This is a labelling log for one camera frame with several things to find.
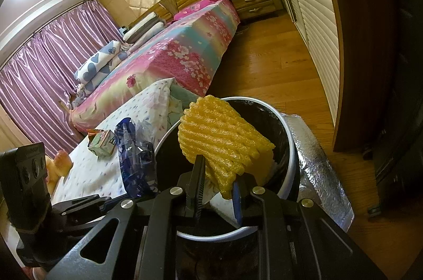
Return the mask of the purple satin curtain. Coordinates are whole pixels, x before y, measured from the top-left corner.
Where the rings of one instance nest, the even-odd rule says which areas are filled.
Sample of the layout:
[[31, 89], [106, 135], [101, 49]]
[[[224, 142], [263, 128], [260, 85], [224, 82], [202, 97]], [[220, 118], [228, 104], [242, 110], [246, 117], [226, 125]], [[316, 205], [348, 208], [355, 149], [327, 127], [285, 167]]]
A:
[[82, 140], [61, 105], [76, 89], [76, 70], [120, 37], [107, 9], [89, 0], [43, 27], [2, 68], [3, 108], [31, 142], [44, 144], [47, 155], [70, 152]]

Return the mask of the white dotted bedspread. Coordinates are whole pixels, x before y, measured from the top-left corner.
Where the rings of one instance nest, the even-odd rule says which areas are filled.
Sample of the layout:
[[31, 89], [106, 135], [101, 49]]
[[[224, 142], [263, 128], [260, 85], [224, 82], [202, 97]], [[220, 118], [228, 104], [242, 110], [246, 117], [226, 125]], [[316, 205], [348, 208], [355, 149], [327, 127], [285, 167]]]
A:
[[176, 84], [158, 80], [109, 114], [98, 128], [111, 134], [113, 151], [101, 156], [85, 137], [70, 154], [70, 172], [54, 189], [52, 203], [88, 195], [143, 198], [158, 190], [154, 150], [165, 133], [197, 96]]

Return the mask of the wooden nightstand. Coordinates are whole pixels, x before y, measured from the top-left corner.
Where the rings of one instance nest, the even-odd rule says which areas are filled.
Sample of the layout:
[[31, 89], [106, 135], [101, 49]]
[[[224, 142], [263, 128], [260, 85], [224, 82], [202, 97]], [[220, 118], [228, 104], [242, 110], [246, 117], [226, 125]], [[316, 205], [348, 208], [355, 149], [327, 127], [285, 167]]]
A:
[[273, 0], [231, 0], [241, 21], [255, 19], [275, 13]]

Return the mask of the silver foil bag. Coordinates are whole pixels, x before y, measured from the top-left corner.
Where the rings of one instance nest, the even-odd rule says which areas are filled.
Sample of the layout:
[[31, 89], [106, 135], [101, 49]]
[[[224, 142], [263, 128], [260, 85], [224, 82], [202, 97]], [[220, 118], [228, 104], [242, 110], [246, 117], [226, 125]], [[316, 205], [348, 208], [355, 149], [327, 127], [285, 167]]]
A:
[[295, 143], [298, 164], [294, 200], [310, 198], [348, 231], [354, 220], [352, 205], [318, 139], [302, 117], [287, 114], [285, 121]]

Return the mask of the pink floral bed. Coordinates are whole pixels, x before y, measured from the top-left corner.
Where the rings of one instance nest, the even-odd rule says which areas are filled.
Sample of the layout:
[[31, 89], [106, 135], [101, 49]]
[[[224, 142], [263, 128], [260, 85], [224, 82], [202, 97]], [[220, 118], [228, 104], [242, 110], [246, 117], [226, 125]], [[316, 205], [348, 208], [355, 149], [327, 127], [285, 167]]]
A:
[[95, 91], [71, 109], [70, 125], [80, 132], [93, 129], [153, 82], [166, 78], [206, 95], [239, 23], [230, 0], [219, 0], [173, 22], [128, 52]]

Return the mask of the beige teddy bear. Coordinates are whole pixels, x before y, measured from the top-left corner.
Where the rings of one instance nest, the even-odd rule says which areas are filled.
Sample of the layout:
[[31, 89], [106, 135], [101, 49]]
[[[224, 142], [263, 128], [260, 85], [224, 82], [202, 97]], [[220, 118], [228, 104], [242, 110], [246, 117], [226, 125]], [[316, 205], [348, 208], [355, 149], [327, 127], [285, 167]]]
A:
[[69, 154], [64, 150], [59, 150], [53, 159], [46, 155], [45, 162], [47, 190], [49, 195], [52, 195], [59, 179], [66, 177], [72, 169], [73, 162]]

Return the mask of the striped grey pillows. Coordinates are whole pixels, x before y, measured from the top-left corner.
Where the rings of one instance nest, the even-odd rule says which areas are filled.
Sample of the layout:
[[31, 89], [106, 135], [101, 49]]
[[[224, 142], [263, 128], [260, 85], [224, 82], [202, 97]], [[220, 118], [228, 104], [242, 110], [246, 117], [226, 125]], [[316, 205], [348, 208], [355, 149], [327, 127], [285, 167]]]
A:
[[121, 49], [126, 52], [132, 52], [136, 47], [145, 44], [164, 28], [165, 21], [156, 13], [151, 12], [123, 35]]

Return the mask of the orange red torn wrapper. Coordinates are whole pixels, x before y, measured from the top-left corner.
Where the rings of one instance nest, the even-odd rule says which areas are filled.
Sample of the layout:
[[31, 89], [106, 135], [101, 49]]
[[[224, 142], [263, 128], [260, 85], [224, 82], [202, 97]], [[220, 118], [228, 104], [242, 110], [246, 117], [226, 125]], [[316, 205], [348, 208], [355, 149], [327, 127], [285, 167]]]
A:
[[101, 129], [88, 129], [87, 130], [88, 135], [95, 135], [95, 134], [98, 134], [98, 133], [101, 133], [101, 132], [103, 132], [103, 130], [101, 130]]

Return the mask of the green cartoon milk carton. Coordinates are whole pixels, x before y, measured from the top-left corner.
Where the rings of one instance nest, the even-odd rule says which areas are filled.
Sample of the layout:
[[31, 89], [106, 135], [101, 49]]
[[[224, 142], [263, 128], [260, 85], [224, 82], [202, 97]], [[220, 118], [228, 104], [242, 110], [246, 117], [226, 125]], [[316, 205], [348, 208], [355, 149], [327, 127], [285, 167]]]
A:
[[116, 147], [116, 136], [111, 130], [104, 130], [95, 135], [88, 135], [88, 140], [88, 150], [100, 158], [111, 156]]

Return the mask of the blue plastic tissue wrapper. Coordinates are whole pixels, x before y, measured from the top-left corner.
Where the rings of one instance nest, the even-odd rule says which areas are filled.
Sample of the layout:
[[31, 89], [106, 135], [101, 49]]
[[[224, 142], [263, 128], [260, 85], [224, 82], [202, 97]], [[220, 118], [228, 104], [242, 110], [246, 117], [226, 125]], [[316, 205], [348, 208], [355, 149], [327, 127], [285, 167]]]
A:
[[153, 125], [122, 119], [115, 128], [123, 187], [130, 198], [148, 200], [158, 193]]

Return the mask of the yellow foam fruit net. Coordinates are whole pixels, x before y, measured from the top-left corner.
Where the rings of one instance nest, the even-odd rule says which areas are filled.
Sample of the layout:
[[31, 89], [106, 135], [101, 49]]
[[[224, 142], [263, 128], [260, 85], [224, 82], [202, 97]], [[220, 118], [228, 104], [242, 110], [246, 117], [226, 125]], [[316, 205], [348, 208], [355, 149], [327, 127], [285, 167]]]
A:
[[183, 111], [178, 142], [190, 163], [204, 156], [206, 177], [225, 199], [232, 197], [237, 176], [248, 173], [265, 185], [273, 172], [275, 145], [228, 102], [212, 95], [199, 97]]

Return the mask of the pink floral pillow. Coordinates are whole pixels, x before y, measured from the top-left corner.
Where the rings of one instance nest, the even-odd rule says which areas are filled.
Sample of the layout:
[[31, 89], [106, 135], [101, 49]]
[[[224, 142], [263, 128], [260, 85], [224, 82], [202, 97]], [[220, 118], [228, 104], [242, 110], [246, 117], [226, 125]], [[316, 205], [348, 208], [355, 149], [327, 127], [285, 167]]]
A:
[[201, 9], [211, 5], [211, 4], [216, 3], [217, 1], [219, 1], [219, 0], [200, 0], [200, 1], [197, 1], [196, 3], [191, 4], [191, 5], [183, 8], [177, 14], [175, 14], [173, 16], [173, 21], [178, 21], [178, 20], [184, 18], [185, 16], [189, 16], [189, 15], [191, 15], [191, 14], [193, 14], [193, 13], [195, 13], [195, 12], [197, 12], [197, 11], [199, 11], [199, 10], [201, 10]]

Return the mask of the heart pattern folded quilt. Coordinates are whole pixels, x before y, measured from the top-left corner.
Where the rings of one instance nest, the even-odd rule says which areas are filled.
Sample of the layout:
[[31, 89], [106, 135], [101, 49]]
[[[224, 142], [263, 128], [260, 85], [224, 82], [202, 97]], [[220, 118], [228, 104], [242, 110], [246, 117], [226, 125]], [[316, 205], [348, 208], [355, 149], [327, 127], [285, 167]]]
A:
[[85, 95], [95, 91], [101, 82], [126, 58], [121, 43], [113, 40], [85, 61], [74, 73], [74, 78], [83, 86]]

